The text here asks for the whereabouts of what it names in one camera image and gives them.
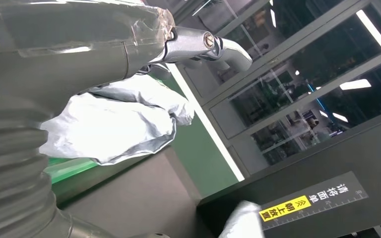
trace arrow symbol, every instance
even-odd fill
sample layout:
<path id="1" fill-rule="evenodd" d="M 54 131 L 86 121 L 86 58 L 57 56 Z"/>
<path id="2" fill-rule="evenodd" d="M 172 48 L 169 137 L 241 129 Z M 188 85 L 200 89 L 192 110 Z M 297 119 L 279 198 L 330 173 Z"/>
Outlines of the arrow symbol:
<path id="1" fill-rule="evenodd" d="M 297 207 L 303 206 L 305 203 L 306 201 L 303 201 L 303 200 L 296 202 Z"/>

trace yellow warning label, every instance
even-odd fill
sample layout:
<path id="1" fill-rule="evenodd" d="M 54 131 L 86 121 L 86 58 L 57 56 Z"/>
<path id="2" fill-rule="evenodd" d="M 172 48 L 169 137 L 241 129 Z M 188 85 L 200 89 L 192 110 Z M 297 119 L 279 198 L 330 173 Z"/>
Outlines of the yellow warning label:
<path id="1" fill-rule="evenodd" d="M 303 195 L 259 212 L 264 222 L 310 207 L 308 198 Z"/>

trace gray flexible hose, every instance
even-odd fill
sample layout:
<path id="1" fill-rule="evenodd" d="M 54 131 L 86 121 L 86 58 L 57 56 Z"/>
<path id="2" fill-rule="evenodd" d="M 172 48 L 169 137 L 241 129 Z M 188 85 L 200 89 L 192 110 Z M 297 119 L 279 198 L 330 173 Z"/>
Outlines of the gray flexible hose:
<path id="1" fill-rule="evenodd" d="M 0 238 L 115 238 L 56 207 L 38 128 L 72 95 L 135 74 L 164 44 L 23 57 L 6 37 L 0 22 Z"/>

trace robotic arm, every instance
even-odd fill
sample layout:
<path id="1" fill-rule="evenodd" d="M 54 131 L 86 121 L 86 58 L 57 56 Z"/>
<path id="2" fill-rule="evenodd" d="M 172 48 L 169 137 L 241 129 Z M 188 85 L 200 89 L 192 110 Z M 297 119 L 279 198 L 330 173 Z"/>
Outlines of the robotic arm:
<path id="1" fill-rule="evenodd" d="M 247 70 L 237 44 L 118 0 L 0 0 L 0 238 L 114 238 L 56 207 L 40 123 L 72 95 L 143 66 L 212 61 Z M 152 234 L 147 237 L 160 237 Z"/>
<path id="2" fill-rule="evenodd" d="M 216 37 L 207 31 L 177 26 L 170 32 L 163 52 L 150 63 L 206 60 L 219 69 L 243 72 L 252 59 L 236 42 Z"/>

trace protective cover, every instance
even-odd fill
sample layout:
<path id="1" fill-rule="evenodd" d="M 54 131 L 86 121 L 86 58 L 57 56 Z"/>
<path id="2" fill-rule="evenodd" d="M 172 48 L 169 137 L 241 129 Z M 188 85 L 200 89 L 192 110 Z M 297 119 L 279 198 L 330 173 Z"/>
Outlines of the protective cover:
<path id="1" fill-rule="evenodd" d="M 41 153 L 113 165 L 157 153 L 174 139 L 176 125 L 189 125 L 194 116 L 184 97 L 148 75 L 92 92 L 105 98 L 91 93 L 73 96 L 58 117 L 41 125 L 49 132 Z"/>
<path id="2" fill-rule="evenodd" d="M 40 153 L 113 165 L 158 152 L 173 140 L 175 126 L 175 119 L 162 108 L 85 93 L 73 96 L 59 116 L 42 123 L 49 138 Z"/>
<path id="3" fill-rule="evenodd" d="M 255 203 L 241 202 L 227 220 L 219 238 L 264 238 L 260 210 Z"/>
<path id="4" fill-rule="evenodd" d="M 168 10 L 122 0 L 0 0 L 0 24 L 8 35 L 0 52 L 31 57 L 164 44 L 174 20 Z"/>
<path id="5" fill-rule="evenodd" d="M 173 116 L 178 125 L 190 125 L 194 109 L 188 100 L 148 75 L 111 83 L 105 87 L 92 88 L 91 93 L 123 102 L 156 106 Z"/>

